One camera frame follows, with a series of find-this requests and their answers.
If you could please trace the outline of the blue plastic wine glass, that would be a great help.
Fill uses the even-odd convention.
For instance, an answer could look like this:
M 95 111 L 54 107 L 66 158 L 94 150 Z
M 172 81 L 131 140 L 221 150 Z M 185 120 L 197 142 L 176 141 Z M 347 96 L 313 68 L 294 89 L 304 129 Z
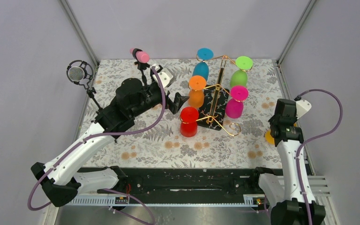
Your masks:
M 192 76 L 199 75 L 207 81 L 209 77 L 209 66 L 206 61 L 211 60 L 214 53 L 209 48 L 201 48 L 197 51 L 196 56 L 201 61 L 196 64 Z

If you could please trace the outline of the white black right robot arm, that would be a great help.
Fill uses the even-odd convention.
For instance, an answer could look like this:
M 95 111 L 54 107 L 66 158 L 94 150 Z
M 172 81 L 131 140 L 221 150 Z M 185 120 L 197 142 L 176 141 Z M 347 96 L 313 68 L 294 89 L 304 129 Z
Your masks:
M 326 216 L 319 205 L 308 180 L 304 166 L 304 137 L 295 123 L 311 109 L 306 100 L 278 99 L 274 115 L 269 119 L 270 136 L 279 153 L 283 185 L 272 172 L 263 172 L 250 180 L 256 193 L 264 192 L 273 225 L 320 225 Z

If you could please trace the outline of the green plastic wine glass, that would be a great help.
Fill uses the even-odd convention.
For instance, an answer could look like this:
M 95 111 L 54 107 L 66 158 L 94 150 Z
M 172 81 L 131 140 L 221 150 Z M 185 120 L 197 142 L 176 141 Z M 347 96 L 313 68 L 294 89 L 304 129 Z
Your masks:
M 247 56 L 239 56 L 235 60 L 235 65 L 238 68 L 230 79 L 230 87 L 243 86 L 246 87 L 248 83 L 247 71 L 250 71 L 253 67 L 253 61 Z

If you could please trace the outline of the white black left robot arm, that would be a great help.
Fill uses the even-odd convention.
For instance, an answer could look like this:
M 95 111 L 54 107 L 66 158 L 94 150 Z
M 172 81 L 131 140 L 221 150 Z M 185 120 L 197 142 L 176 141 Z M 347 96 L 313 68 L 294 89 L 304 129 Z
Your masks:
M 157 81 L 143 86 L 136 78 L 124 80 L 115 93 L 111 103 L 97 111 L 94 122 L 76 142 L 53 160 L 45 164 L 37 162 L 31 167 L 38 184 L 54 206 L 64 206 L 78 194 L 99 189 L 112 189 L 116 193 L 124 191 L 127 181 L 119 175 L 117 167 L 104 167 L 93 172 L 80 172 L 79 169 L 121 135 L 134 134 L 129 129 L 137 116 L 158 104 L 162 105 L 162 110 L 169 109 L 176 114 L 189 98 L 176 93 L 171 101 Z

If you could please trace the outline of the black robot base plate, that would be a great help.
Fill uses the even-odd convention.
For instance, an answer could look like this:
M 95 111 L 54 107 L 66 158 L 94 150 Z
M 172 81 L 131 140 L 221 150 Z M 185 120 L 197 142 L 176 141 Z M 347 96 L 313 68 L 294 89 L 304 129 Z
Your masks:
M 281 169 L 122 168 L 113 190 L 144 204 L 236 204 L 244 195 L 261 195 L 258 175 L 281 176 Z

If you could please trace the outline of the red plastic wine glass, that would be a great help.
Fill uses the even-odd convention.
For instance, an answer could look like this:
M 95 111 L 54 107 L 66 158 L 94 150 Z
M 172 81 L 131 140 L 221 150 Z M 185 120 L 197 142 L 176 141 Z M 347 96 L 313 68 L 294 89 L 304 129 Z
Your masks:
M 199 112 L 197 109 L 188 106 L 185 107 L 180 113 L 180 133 L 184 137 L 193 137 L 197 133 L 197 122 L 199 119 Z

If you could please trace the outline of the yellow plastic wine glass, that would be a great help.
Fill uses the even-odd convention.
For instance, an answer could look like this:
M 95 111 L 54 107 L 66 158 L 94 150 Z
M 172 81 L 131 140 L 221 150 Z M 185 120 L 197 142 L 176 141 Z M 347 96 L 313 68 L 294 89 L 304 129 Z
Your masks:
M 265 140 L 267 141 L 267 143 L 274 145 L 275 144 L 275 139 L 271 136 L 270 134 L 271 130 L 269 129 L 266 133 L 265 133 Z

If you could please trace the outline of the orange plastic wine glass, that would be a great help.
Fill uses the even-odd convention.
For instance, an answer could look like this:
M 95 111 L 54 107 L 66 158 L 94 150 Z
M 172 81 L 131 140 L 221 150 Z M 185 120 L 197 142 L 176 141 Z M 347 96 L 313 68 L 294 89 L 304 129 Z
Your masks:
M 203 89 L 206 86 L 206 80 L 200 75 L 194 75 L 189 80 L 189 99 L 188 104 L 194 108 L 200 108 L 204 102 Z

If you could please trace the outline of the magenta plastic wine glass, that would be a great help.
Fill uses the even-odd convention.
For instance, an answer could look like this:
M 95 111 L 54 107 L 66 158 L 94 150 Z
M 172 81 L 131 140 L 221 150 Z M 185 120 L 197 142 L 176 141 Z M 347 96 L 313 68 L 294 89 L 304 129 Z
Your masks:
M 244 109 L 244 101 L 248 98 L 249 92 L 246 87 L 236 85 L 230 90 L 231 99 L 228 101 L 225 113 L 228 117 L 239 118 Z

